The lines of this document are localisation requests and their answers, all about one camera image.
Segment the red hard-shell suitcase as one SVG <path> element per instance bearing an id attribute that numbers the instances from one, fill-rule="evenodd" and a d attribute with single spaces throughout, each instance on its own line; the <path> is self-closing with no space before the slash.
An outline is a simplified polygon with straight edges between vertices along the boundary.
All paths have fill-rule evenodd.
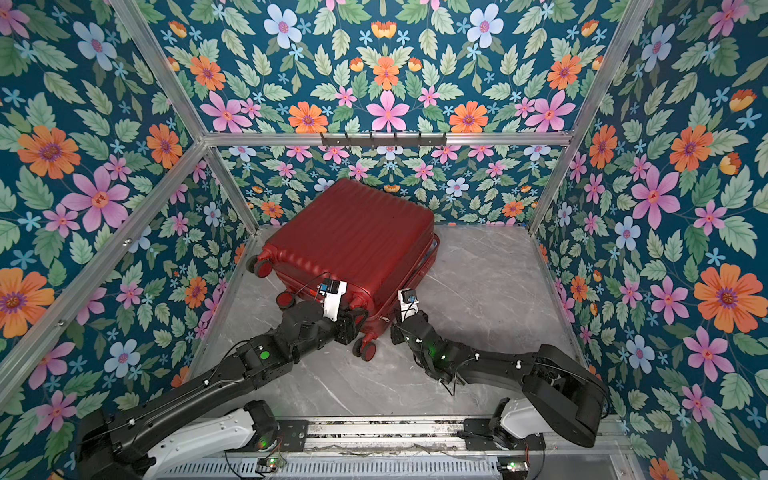
<path id="1" fill-rule="evenodd" d="M 343 179 L 272 234 L 247 269 L 260 278 L 277 275 L 284 285 L 276 298 L 282 310 L 301 300 L 322 305 L 322 281 L 345 281 L 341 309 L 368 311 L 353 353 L 370 361 L 376 340 L 399 314 L 398 291 L 416 289 L 439 245 L 431 210 Z"/>

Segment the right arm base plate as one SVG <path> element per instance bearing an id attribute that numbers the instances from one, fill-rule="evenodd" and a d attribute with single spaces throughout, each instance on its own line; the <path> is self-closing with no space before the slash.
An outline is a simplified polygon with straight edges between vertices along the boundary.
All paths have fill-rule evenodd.
<path id="1" fill-rule="evenodd" d="M 469 451 L 544 451 L 546 443 L 541 434 L 517 438 L 501 427 L 491 427 L 490 418 L 465 419 L 457 433 Z"/>

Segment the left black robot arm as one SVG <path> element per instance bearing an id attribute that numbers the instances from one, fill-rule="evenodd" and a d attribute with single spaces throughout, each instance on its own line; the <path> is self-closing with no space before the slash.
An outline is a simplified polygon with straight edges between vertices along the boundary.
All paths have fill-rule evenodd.
<path id="1" fill-rule="evenodd" d="M 77 429 L 79 479 L 140 479 L 160 464 L 161 442 L 211 410 L 288 374 L 300 360 L 330 342 L 354 341 L 368 317 L 345 308 L 332 320 L 316 301 L 282 313 L 280 324 L 235 343 L 209 370 L 182 386 L 128 410 L 88 414 Z"/>

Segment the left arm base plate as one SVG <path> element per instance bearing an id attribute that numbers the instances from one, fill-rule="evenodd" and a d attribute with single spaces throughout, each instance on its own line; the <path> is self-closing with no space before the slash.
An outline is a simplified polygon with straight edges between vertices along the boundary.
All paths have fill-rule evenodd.
<path id="1" fill-rule="evenodd" d="M 310 422 L 304 419 L 279 419 L 273 434 L 257 434 L 238 452 L 302 452 L 309 435 Z"/>

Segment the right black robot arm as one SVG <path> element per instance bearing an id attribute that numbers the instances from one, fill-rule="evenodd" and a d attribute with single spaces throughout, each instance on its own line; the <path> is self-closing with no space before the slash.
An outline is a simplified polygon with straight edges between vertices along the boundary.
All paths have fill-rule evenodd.
<path id="1" fill-rule="evenodd" d="M 481 384 L 523 395 L 500 400 L 488 432 L 465 432 L 466 439 L 483 439 L 513 450 L 551 433 L 578 447 L 595 445 L 608 389 L 559 348 L 542 344 L 526 353 L 477 349 L 440 336 L 423 311 L 398 323 L 392 340 L 407 345 L 416 365 L 450 394 L 459 384 Z"/>

